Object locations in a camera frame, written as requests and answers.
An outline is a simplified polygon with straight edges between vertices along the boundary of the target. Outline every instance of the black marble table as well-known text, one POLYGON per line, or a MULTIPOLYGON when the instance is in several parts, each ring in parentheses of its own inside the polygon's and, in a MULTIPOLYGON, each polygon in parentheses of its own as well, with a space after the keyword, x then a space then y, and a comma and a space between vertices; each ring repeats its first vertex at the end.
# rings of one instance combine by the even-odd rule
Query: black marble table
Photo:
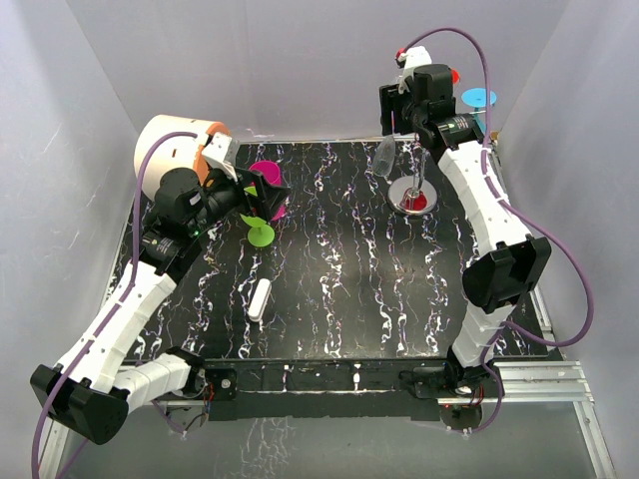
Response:
MULTIPOLYGON (((206 359, 443 357, 466 310, 461 272, 476 241, 452 185, 435 164, 426 178, 436 208, 409 220, 385 201, 388 182, 371 174, 377 143, 245 145, 238 165, 278 162, 292 188, 276 240, 255 248, 231 214, 209 231, 206 251, 160 306, 128 353, 155 358, 180 345, 206 359), (262 324, 248 319, 260 278, 273 282, 262 324)), ((397 146, 391 179, 413 171, 421 150, 397 146)), ((114 284, 130 259, 127 228, 114 284)), ((541 334, 530 297, 512 319, 541 334)), ((545 356, 544 346, 506 331, 504 356, 545 356)))

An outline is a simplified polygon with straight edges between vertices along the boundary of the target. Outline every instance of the round metal base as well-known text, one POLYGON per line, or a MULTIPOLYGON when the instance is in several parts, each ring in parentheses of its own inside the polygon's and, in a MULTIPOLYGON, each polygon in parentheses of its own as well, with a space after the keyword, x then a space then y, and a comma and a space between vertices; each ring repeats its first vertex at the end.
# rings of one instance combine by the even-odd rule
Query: round metal base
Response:
POLYGON ((396 212, 419 217, 430 212, 437 204, 437 191, 424 180, 421 190, 414 190, 414 177, 401 177, 388 189, 388 203, 396 212))

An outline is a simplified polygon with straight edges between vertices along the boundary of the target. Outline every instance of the pink cup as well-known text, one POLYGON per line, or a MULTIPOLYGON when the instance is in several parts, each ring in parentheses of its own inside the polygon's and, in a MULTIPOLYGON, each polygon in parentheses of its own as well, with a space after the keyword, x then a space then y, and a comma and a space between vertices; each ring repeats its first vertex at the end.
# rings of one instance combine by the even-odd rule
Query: pink cup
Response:
MULTIPOLYGON (((282 184, 282 172, 280 170, 280 166, 275 162, 262 160, 261 162, 253 163, 249 167, 249 171, 262 173, 264 175, 264 179, 276 187, 279 187, 282 184)), ((284 205, 282 205, 276 215, 272 218, 272 221, 279 220, 285 213, 286 210, 284 205)))

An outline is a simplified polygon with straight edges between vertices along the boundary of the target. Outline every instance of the gray floor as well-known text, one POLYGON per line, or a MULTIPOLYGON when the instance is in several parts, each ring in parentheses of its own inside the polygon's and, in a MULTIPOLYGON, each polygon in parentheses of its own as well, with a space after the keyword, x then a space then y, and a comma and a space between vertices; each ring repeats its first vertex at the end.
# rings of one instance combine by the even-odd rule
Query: gray floor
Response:
MULTIPOLYGON (((77 444, 69 441, 65 457, 77 444)), ((595 477, 571 403, 505 404, 495 423, 470 439, 397 418, 289 418, 208 423, 182 440, 149 407, 132 414, 110 443, 89 444, 67 477, 189 476, 595 477)))

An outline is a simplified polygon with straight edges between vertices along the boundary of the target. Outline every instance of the metal stand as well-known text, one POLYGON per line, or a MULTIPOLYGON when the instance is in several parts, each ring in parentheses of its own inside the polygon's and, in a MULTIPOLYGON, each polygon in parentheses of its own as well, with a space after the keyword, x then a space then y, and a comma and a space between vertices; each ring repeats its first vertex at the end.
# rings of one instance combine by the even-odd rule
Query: metal stand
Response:
POLYGON ((437 191, 425 181, 426 154, 421 157, 420 168, 411 177, 401 177, 388 189, 388 203, 396 212, 419 217, 430 212, 437 204, 437 191))

